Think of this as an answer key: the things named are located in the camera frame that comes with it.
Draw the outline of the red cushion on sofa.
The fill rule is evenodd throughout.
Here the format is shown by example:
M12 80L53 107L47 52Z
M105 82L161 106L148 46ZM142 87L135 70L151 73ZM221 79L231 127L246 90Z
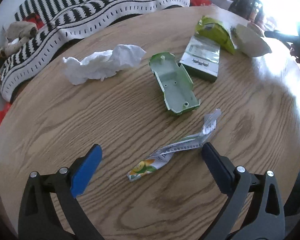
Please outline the red cushion on sofa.
M28 16L23 18L23 21L34 23L37 29L40 29L44 26L44 23L40 16L37 13L30 13Z

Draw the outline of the red stool right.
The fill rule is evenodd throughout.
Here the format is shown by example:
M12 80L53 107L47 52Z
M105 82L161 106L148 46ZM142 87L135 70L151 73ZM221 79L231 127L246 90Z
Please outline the red stool right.
M210 0L190 0L190 6L192 7L209 6L211 4Z

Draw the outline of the brown plush toy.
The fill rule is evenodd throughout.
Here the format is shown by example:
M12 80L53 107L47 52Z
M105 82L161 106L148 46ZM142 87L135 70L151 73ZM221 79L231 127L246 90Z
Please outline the brown plush toy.
M0 56L8 58L20 50L38 32L37 25L33 22L17 21L10 24L4 33L5 43L0 48Z

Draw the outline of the black white striped sofa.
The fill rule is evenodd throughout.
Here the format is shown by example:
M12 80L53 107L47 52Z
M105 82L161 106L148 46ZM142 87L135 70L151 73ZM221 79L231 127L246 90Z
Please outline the black white striped sofa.
M26 0L15 19L36 12L44 25L3 63L0 94L11 102L17 88L35 77L72 40L82 40L130 17L189 5L190 0Z

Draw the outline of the green snack bag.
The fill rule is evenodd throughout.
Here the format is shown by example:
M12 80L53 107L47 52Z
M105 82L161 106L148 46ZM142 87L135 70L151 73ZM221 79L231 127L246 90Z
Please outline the green snack bag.
M229 32L219 20L203 16L195 27L195 34L199 37L205 37L215 41L232 55L234 55L236 51Z

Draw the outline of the black side table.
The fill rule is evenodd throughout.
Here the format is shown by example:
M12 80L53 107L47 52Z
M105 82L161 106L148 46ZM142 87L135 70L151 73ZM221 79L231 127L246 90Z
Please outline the black side table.
M234 0L229 11L249 21L255 20L263 5L259 0Z

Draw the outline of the twisted white juice wrapper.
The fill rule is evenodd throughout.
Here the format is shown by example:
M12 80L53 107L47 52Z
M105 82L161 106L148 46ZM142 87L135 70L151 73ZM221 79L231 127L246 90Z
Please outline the twisted white juice wrapper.
M175 153L202 147L216 129L217 119L221 116L221 113L220 109L215 109L214 112L204 116L204 123L199 133L188 135L177 142L164 146L153 152L148 158L137 163L127 173L128 180L136 181L162 168L172 159Z

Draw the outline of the green plastic toy shell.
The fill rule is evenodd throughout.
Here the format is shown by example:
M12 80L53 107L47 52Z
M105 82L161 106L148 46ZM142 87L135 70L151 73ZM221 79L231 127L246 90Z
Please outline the green plastic toy shell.
M191 112L200 106L193 92L193 81L182 64L169 52L154 54L149 66L157 79L168 111L175 115Z

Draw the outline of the white tissue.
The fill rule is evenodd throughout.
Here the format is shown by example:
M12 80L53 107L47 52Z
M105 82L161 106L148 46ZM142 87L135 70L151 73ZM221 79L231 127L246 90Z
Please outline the white tissue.
M64 74L73 85L88 80L112 77L127 68L138 67L146 51L132 44L118 44L113 50L96 51L81 61L75 57L64 57Z

